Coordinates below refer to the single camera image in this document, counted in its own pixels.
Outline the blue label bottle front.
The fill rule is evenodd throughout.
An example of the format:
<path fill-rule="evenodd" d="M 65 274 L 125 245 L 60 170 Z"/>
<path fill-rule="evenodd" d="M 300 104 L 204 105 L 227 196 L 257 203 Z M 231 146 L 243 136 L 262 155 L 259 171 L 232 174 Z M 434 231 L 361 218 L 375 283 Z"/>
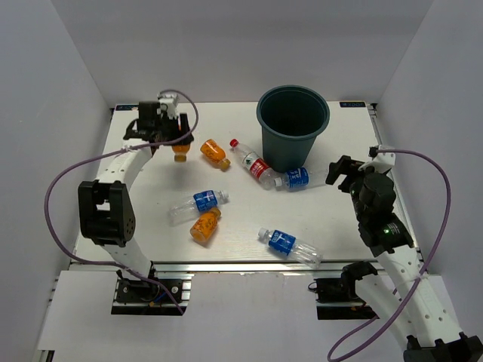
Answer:
<path fill-rule="evenodd" d="M 321 264 L 322 257 L 319 250 L 293 235 L 265 228 L 260 228 L 257 235 L 260 242 L 287 260 L 302 263 L 313 269 L 317 269 Z"/>

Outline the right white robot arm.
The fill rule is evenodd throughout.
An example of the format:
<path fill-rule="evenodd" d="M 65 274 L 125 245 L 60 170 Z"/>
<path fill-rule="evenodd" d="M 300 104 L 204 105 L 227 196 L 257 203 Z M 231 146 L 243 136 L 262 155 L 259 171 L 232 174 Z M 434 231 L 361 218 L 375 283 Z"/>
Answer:
<path fill-rule="evenodd" d="M 361 239 L 394 284 L 387 288 L 370 262 L 354 262 L 343 269 L 341 293 L 369 304 L 405 361 L 477 361 L 480 338 L 467 336 L 442 305 L 411 234 L 393 211 L 396 193 L 388 173 L 394 164 L 393 153 L 381 152 L 368 162 L 343 155 L 329 165 L 326 183 L 344 178 L 338 188 L 351 197 Z"/>

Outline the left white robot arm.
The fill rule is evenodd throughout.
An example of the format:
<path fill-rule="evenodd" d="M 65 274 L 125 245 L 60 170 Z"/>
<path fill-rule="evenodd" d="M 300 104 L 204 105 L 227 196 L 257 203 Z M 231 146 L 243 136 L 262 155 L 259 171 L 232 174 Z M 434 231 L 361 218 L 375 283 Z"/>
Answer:
<path fill-rule="evenodd" d="M 84 181 L 78 187 L 82 236 L 102 247 L 115 263 L 125 266 L 124 273 L 139 275 L 133 290 L 144 301 L 157 297 L 160 284 L 149 276 L 152 262 L 134 240 L 136 217 L 129 190 L 159 143 L 172 148 L 176 162 L 186 161 L 194 137 L 188 115 L 178 112 L 177 105 L 176 94 L 140 102 L 137 118 L 128 124 L 122 137 L 122 153 L 95 180 Z"/>

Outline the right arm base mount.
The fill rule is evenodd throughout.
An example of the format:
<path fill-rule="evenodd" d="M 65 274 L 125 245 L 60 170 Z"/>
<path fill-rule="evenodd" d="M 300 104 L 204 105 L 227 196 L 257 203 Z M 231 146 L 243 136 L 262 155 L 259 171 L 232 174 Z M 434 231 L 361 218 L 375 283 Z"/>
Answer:
<path fill-rule="evenodd" d="M 317 318 L 320 321 L 353 321 L 377 318 L 377 314 L 355 293 L 355 282 L 368 275 L 378 275 L 367 261 L 343 267 L 338 278 L 316 278 L 307 287 L 316 295 Z"/>

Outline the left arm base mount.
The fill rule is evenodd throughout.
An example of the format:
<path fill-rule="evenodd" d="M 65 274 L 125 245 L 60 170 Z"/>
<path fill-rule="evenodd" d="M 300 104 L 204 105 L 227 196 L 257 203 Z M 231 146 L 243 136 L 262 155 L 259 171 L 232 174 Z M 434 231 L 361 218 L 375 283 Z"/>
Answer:
<path fill-rule="evenodd" d="M 124 271 L 116 272 L 117 281 L 111 314 L 124 316 L 181 316 L 187 308 L 192 275 L 160 272 L 153 269 L 149 277 L 159 285 L 136 279 Z"/>

